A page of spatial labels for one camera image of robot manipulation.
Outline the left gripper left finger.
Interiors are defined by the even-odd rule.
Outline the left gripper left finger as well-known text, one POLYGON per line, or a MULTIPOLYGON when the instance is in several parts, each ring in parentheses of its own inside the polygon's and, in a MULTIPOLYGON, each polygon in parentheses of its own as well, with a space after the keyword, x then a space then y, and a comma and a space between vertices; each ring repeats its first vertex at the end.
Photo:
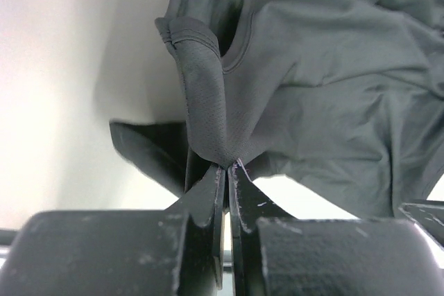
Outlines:
POLYGON ((215 295, 224 171, 210 166, 164 210, 34 215, 1 268, 2 295, 215 295))

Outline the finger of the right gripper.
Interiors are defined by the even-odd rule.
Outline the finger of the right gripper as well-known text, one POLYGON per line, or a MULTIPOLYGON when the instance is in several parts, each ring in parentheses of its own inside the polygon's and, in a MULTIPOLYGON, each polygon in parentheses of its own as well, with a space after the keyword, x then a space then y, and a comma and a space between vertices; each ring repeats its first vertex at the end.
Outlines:
POLYGON ((443 244, 443 201, 415 200, 400 206, 400 211, 418 223, 439 244, 443 244))

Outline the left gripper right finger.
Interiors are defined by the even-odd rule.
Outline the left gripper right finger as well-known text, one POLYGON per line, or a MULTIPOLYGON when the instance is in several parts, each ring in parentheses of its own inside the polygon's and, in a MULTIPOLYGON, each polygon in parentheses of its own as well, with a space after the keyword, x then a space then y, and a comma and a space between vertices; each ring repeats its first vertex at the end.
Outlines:
POLYGON ((405 219, 299 220, 228 170, 235 295, 442 295, 443 273, 405 219))

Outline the black t shirt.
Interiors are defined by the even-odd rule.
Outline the black t shirt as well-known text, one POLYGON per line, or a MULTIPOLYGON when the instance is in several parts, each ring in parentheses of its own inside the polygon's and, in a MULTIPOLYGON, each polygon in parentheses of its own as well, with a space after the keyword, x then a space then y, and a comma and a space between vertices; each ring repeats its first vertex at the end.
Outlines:
POLYGON ((443 0, 170 0, 155 25, 185 120, 110 134, 175 195, 239 161, 386 218, 443 176, 443 0))

